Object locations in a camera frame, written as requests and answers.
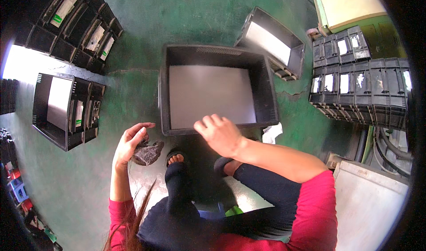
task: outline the green label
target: green label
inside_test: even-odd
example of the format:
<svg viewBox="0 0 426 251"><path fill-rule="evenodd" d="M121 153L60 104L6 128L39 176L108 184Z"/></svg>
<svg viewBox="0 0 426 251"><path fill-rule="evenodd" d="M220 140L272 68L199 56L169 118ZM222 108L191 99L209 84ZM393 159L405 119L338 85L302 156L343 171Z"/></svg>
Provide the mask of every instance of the green label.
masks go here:
<svg viewBox="0 0 426 251"><path fill-rule="evenodd" d="M61 23L62 18L58 14L55 14L55 17L53 17L53 20L56 21L56 22Z"/></svg>

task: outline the caster wheel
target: caster wheel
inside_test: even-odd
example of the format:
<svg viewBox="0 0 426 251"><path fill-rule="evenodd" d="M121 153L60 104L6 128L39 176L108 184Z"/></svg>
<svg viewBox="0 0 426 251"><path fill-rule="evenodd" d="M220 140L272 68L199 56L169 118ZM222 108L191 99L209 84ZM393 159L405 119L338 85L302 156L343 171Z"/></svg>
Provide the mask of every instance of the caster wheel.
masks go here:
<svg viewBox="0 0 426 251"><path fill-rule="evenodd" d="M319 32L320 31L317 28L312 28L306 31L306 35L309 36L311 39L315 40L321 36Z"/></svg>

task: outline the bare foot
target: bare foot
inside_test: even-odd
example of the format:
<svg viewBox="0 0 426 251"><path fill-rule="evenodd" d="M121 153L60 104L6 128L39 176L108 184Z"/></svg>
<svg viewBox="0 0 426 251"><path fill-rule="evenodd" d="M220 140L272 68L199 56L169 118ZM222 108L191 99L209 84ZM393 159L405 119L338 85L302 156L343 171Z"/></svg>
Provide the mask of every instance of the bare foot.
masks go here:
<svg viewBox="0 0 426 251"><path fill-rule="evenodd" d="M235 171L241 165L242 165L242 162L239 162L237 160L232 160L226 163L225 167L223 167L223 172L228 176L234 176Z"/></svg>
<svg viewBox="0 0 426 251"><path fill-rule="evenodd" d="M181 154L174 155L169 159L168 164L170 165L174 162L184 162L184 156L182 156Z"/></svg>

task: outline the red shirt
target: red shirt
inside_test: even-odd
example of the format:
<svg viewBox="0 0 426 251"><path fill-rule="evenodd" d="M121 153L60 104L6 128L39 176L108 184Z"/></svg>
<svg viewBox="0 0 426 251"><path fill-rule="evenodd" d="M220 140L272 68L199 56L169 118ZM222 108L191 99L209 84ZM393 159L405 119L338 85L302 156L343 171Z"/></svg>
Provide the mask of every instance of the red shirt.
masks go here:
<svg viewBox="0 0 426 251"><path fill-rule="evenodd" d="M136 217L132 200L116 202L109 200L112 233L131 211L130 221ZM111 240L113 251L124 250L122 243L130 226L123 224ZM330 170L304 182L297 201L296 219L288 243L275 240L253 240L232 233L222 234L216 250L267 251L267 250L334 250L337 243L336 190Z"/></svg>

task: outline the painted concrete floor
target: painted concrete floor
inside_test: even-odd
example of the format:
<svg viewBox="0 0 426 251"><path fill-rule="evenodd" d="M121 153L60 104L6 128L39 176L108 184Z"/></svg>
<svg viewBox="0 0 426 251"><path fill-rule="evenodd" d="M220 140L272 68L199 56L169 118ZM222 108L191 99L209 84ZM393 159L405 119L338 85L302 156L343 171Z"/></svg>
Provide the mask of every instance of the painted concrete floor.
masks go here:
<svg viewBox="0 0 426 251"><path fill-rule="evenodd" d="M105 0L118 17L124 33L111 49L106 76L64 65L37 54L31 63L8 61L5 74L21 80L16 112L0 116L0 126L12 134L26 189L35 206L57 235L64 250L100 250L109 227L108 196L111 160L123 131L141 121L156 122L150 138L161 138L166 147L149 167L130 168L136 205L147 187L158 184L148 208L167 195L164 184L165 156L182 147L191 157L195 201L226 206L238 204L243 211L269 206L259 195L231 177L215 179L213 163L218 156L198 135L164 137L159 127L157 77L164 43L200 43L232 46L245 17L259 6L280 20L306 43L301 80L275 78L283 134L278 144L324 159L328 151L354 157L354 127L327 119L308 102L312 76L312 48L305 31L315 27L315 8L307 0ZM107 85L101 105L98 138L63 152L31 127L32 101L37 73L62 72L90 78ZM259 135L251 130L247 135Z"/></svg>

